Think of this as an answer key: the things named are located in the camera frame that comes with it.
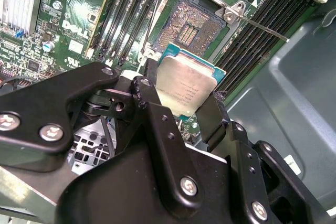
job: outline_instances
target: black plastic part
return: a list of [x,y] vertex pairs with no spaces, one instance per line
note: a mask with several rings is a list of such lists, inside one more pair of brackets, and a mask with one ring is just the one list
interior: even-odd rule
[[99,90],[88,99],[83,111],[130,122],[135,112],[134,99],[132,94],[116,89]]
[[220,92],[213,92],[196,111],[202,141],[208,144],[209,152],[224,139],[226,126],[230,122]]
[[262,160],[268,198],[273,212],[283,223],[334,222],[299,177],[273,146],[258,141],[254,146]]
[[[72,146],[73,131],[68,104],[84,101],[93,92],[113,87],[118,75],[102,72],[106,65],[98,62],[60,74],[48,80],[0,97],[0,113],[20,118],[20,125],[0,134],[0,164],[38,172],[59,168]],[[39,136],[40,129],[54,124],[63,130],[62,139],[48,142]]]
[[148,58],[145,65],[144,76],[151,80],[151,82],[156,86],[156,79],[158,75],[158,63],[156,60]]
[[[178,218],[190,217],[200,209],[204,192],[174,116],[169,108],[161,105],[154,84],[148,79],[135,77],[131,90],[139,109],[124,139],[137,142],[139,131],[144,129],[162,204]],[[195,196],[182,191],[180,182],[183,177],[196,184]]]
[[[229,122],[220,148],[213,153],[225,156],[230,169],[230,212],[237,223],[260,223],[252,209],[252,202],[259,202],[271,213],[258,154],[250,147],[245,129],[236,122]],[[280,223],[269,214],[264,223]]]
[[188,148],[187,155],[206,188],[202,208],[190,218],[178,219],[162,205],[151,151],[142,141],[75,179],[58,202],[55,224],[234,223],[229,166]]

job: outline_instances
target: screw hole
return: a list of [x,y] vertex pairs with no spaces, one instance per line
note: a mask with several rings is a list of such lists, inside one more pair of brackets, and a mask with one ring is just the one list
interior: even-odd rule
[[122,102],[117,102],[114,106],[117,112],[123,111],[124,107],[125,104],[123,104]]
[[254,168],[253,168],[253,167],[250,167],[250,168],[249,168],[249,171],[250,171],[251,173],[253,173],[253,174],[255,174],[255,173],[256,173],[256,170],[254,170]]
[[174,140],[174,139],[175,139],[175,135],[174,135],[173,133],[169,133],[169,134],[168,134],[168,138],[169,138],[170,140]]

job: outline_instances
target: metal screw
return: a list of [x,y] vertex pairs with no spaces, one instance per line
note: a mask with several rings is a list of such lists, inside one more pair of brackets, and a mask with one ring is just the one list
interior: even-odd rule
[[0,115],[0,131],[11,131],[20,125],[20,119],[12,114]]
[[224,15],[224,19],[227,21],[231,21],[233,19],[233,13],[228,12]]
[[267,220],[267,212],[266,212],[266,209],[263,207],[262,204],[260,204],[257,201],[254,201],[252,203],[252,209],[253,209],[254,213],[256,214],[256,216],[260,220]]
[[106,67],[106,68],[103,68],[101,71],[105,74],[108,74],[109,76],[113,75],[112,69],[110,69],[110,68]]
[[40,137],[49,142],[58,141],[63,137],[63,130],[56,125],[48,124],[40,130]]
[[197,186],[195,182],[193,182],[189,178],[183,177],[181,179],[180,186],[182,188],[182,191],[184,191],[184,193],[189,196],[195,196],[197,193]]
[[268,150],[269,152],[272,151],[271,146],[269,146],[268,144],[264,144],[264,147],[266,148],[266,150]]
[[151,85],[147,79],[141,79],[140,81],[148,87]]

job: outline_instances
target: black ram slot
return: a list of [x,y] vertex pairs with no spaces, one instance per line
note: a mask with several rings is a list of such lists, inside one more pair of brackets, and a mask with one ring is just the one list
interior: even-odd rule
[[[278,29],[278,32],[285,33],[287,32],[290,27],[299,19],[299,17],[307,10],[309,5],[307,3],[299,6],[299,10],[296,11],[296,8],[292,9],[291,13],[296,12],[295,15],[289,15],[289,19],[283,21],[280,26],[281,28]],[[261,44],[265,44],[263,48],[261,48],[261,52],[257,53],[259,57],[256,59],[252,59],[248,62],[248,64],[242,66],[241,69],[237,69],[232,74],[230,74],[230,77],[225,80],[220,85],[220,90],[225,90],[227,94],[230,94],[238,85],[239,83],[254,69],[254,67],[259,63],[259,60],[268,53],[269,50],[272,49],[272,47],[275,46],[275,44],[279,41],[279,39],[273,35],[265,37],[265,39],[262,41]]]
[[123,24],[125,19],[129,17],[129,13],[133,10],[134,4],[137,0],[124,0],[122,4],[122,8],[120,8],[118,15],[115,17],[115,20],[113,22],[113,25],[109,31],[108,38],[104,44],[104,50],[110,47],[113,38],[116,34],[116,31],[118,29],[118,26],[120,24]]
[[117,14],[119,13],[120,11],[120,8],[121,8],[121,5],[123,3],[124,0],[112,0],[109,8],[108,8],[108,13],[107,13],[107,16],[106,16],[106,19],[103,23],[103,27],[101,29],[101,32],[99,34],[99,37],[98,39],[95,39],[94,40],[94,43],[92,43],[92,46],[96,47],[97,44],[100,44],[100,46],[103,45],[104,43],[104,40],[103,40],[103,35],[106,34],[110,29],[110,27],[108,27],[109,25],[109,20],[112,18],[112,17],[116,17]]
[[[263,12],[261,12],[259,15],[257,15],[256,19],[254,21],[261,23],[264,26],[268,27],[268,20],[272,20],[274,16],[276,16],[279,13],[279,10],[283,8],[284,4],[287,2],[287,0],[272,0],[271,4],[268,5],[268,9],[265,9]],[[231,61],[231,59],[237,55],[239,58],[241,55],[241,52],[239,50],[241,48],[245,47],[245,41],[248,40],[253,36],[253,34],[257,34],[258,31],[260,32],[261,30],[253,25],[248,24],[245,29],[242,32],[241,39],[237,41],[237,45],[234,47],[234,50],[228,51],[225,53],[226,57],[224,58],[223,63],[219,65],[220,68],[226,69],[227,64]]]
[[121,31],[120,31],[120,35],[118,36],[118,39],[115,41],[112,51],[115,51],[116,53],[119,52],[120,47],[122,45],[122,42],[124,41],[125,36],[126,36],[128,30],[129,30],[132,22],[134,21],[134,17],[136,15],[136,12],[143,12],[143,11],[145,11],[144,9],[145,9],[144,6],[141,9],[141,0],[139,0],[136,4],[136,7],[132,10],[131,14],[129,15],[128,20],[123,24],[123,26],[121,28]]
[[145,4],[146,8],[143,10],[143,12],[140,14],[139,16],[139,21],[136,23],[136,25],[133,27],[131,33],[130,33],[130,38],[128,39],[122,53],[120,54],[121,59],[120,59],[120,63],[122,64],[122,62],[124,61],[125,57],[129,54],[131,47],[141,29],[141,26],[143,25],[143,22],[145,20],[145,18],[147,17],[151,7],[155,5],[155,0],[148,0],[147,3]]
[[[271,29],[277,28],[278,26],[272,25],[272,23],[275,20],[278,20],[281,23],[282,17],[276,19],[275,16],[286,15],[283,12],[283,10],[285,8],[285,5],[287,5],[288,2],[290,2],[290,1],[284,0],[281,3],[279,3],[276,6],[276,9],[273,9],[272,13],[267,16],[266,20],[263,22],[263,25],[267,26],[267,27],[269,27]],[[245,57],[247,54],[250,54],[251,52],[254,52],[255,49],[257,49],[260,46],[262,46],[260,44],[256,45],[256,42],[258,40],[260,40],[263,35],[267,36],[263,30],[255,27],[254,28],[254,32],[251,33],[251,35],[246,39],[246,41],[242,43],[243,46],[241,46],[240,49],[238,50],[238,52],[237,52],[238,57],[236,57],[235,59],[233,59],[231,61],[228,61],[228,63],[225,66],[223,66],[222,68],[224,68],[227,71],[227,73],[229,74],[229,72],[232,71],[232,69],[235,68],[235,66],[241,60],[241,58]]]
[[[313,4],[312,0],[267,0],[252,19],[284,34]],[[216,64],[227,71],[217,90],[229,95],[278,41],[277,37],[247,24]]]
[[[263,18],[266,17],[267,13],[272,10],[273,6],[278,2],[279,0],[268,0],[266,3],[264,3],[261,8],[256,12],[256,14],[253,16],[252,20],[255,22],[260,22]],[[242,42],[249,37],[250,33],[256,29],[251,24],[247,24],[243,31],[238,35],[237,39],[233,41],[233,44],[229,47],[229,49],[223,54],[221,57],[221,60],[217,62],[217,66],[222,68],[227,64],[228,61],[230,61],[231,57],[234,56],[236,50],[238,50],[242,44]]]
[[[288,13],[284,12],[284,8],[286,7],[286,5],[288,9],[295,10],[297,9],[298,6],[301,5],[301,3],[302,3],[301,0],[289,0],[286,1],[285,4],[282,4],[281,6],[279,4],[279,8],[275,9],[272,15],[271,14],[268,15],[268,18],[266,19],[266,23],[264,25],[266,25],[270,29],[278,31],[283,21],[286,20],[288,17]],[[256,55],[258,51],[263,48],[266,41],[269,40],[269,38],[271,37],[269,33],[258,28],[257,31],[254,32],[253,34],[254,34],[253,36],[250,36],[249,42],[244,43],[247,44],[248,46],[244,47],[243,48],[244,51],[241,51],[239,53],[240,57],[236,58],[235,60],[232,60],[230,64],[228,64],[225,67],[225,70],[227,70],[228,75],[237,67],[237,63],[240,62],[241,59],[244,58],[246,55]]]

